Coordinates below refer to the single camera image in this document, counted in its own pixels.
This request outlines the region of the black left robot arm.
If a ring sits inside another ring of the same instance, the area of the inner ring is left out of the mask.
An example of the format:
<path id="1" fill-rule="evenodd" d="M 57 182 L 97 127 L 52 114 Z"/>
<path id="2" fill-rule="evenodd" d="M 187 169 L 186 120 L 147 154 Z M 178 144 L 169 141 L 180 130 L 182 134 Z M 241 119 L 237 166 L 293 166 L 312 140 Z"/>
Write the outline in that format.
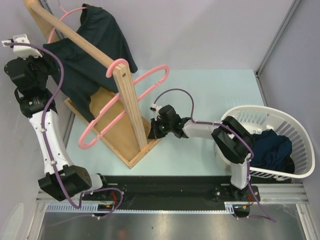
<path id="1" fill-rule="evenodd" d="M 59 131 L 59 116 L 48 77 L 59 72 L 54 60 L 42 57 L 16 58 L 4 66 L 4 72 L 16 86 L 15 98 L 22 114 L 28 118 L 37 136 L 44 162 L 44 177 L 38 180 L 42 191 L 58 201 L 84 191 L 93 191 L 100 200 L 110 196 L 111 188 L 102 176 L 71 161 Z"/>

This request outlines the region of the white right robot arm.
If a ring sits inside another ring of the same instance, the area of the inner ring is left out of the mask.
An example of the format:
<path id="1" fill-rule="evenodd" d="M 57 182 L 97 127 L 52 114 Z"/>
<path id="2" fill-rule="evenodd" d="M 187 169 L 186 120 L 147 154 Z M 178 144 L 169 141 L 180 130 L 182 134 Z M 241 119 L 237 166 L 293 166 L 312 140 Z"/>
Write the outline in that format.
<path id="1" fill-rule="evenodd" d="M 237 201 L 242 201 L 248 196 L 254 138 L 234 117 L 227 116 L 221 121 L 202 122 L 190 117 L 181 118 L 171 105 L 159 106 L 153 103 L 150 110 L 155 116 L 150 120 L 148 139 L 162 139 L 172 133 L 179 139 L 213 140 L 230 163 L 231 196 Z"/>

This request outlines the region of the navy blue shorts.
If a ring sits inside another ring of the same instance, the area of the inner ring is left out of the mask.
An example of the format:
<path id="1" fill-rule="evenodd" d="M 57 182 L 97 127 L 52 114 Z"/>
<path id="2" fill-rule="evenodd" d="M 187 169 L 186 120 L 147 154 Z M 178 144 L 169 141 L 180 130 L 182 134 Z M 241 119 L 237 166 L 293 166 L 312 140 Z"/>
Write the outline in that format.
<path id="1" fill-rule="evenodd" d="M 295 172 L 295 163 L 291 158 L 292 141 L 287 136 L 278 135 L 272 129 L 252 136 L 255 143 L 251 167 L 289 174 Z"/>

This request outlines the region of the wooden rack post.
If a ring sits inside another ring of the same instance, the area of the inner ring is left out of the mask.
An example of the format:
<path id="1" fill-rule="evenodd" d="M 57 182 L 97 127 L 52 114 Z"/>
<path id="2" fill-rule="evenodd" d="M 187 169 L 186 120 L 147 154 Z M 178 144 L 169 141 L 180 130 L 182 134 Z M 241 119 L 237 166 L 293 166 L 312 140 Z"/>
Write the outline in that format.
<path id="1" fill-rule="evenodd" d="M 108 70 L 111 69 L 111 64 L 114 63 L 113 59 L 45 10 L 37 0 L 25 0 L 24 3 L 27 8 L 32 10 L 39 17 L 43 18 L 43 20 L 47 21 L 53 27 L 56 27 L 66 37 L 85 50 L 104 67 Z M 124 108 L 134 130 L 139 149 L 142 150 L 147 146 L 148 142 L 130 68 L 124 63 L 118 63 L 112 70 L 112 74 L 122 98 Z"/>

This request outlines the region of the wooden rack base tray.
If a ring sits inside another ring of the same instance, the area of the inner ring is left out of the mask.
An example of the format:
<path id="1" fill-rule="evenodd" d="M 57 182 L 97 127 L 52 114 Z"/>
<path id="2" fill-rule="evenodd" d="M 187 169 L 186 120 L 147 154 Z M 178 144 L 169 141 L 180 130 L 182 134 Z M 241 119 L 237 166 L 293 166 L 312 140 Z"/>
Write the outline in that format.
<path id="1" fill-rule="evenodd" d="M 120 99 L 92 126 L 76 109 L 70 98 L 67 98 L 64 102 L 88 127 L 88 129 L 81 131 L 80 138 L 77 140 L 78 146 L 83 150 L 91 149 L 99 142 L 103 142 L 129 169 L 132 169 L 160 142 L 158 139 L 148 139 L 145 148 L 140 148 L 127 115 L 120 118 L 107 132 L 103 132 L 103 129 L 125 110 Z"/>

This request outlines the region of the dark green shorts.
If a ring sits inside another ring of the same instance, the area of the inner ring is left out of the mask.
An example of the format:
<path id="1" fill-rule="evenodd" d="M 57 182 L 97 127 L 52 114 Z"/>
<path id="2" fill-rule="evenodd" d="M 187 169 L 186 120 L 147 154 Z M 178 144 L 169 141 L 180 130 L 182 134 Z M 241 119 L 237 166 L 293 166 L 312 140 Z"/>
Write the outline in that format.
<path id="1" fill-rule="evenodd" d="M 129 45 L 116 19 L 101 7 L 84 3 L 77 33 L 111 59 L 125 59 L 131 73 L 138 67 L 130 52 Z M 62 62 L 64 80 L 61 91 L 68 96 L 75 108 L 88 121 L 95 119 L 90 111 L 91 96 L 100 88 L 118 93 L 113 77 L 107 78 L 105 68 L 86 51 L 69 38 L 44 44 Z"/>

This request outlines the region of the pink hanger with green shorts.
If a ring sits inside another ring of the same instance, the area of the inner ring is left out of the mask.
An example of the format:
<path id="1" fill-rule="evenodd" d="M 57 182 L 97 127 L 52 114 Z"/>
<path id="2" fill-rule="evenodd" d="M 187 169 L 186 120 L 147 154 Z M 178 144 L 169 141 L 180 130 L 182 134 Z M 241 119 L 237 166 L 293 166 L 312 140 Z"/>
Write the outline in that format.
<path id="1" fill-rule="evenodd" d="M 59 18 L 59 20 L 75 31 L 75 27 L 79 27 L 81 25 L 80 16 L 87 7 L 78 7 L 72 10 L 65 10 L 62 6 L 60 8 L 64 14 Z M 49 33 L 47 43 L 50 44 L 64 38 L 64 34 L 54 26 Z"/>

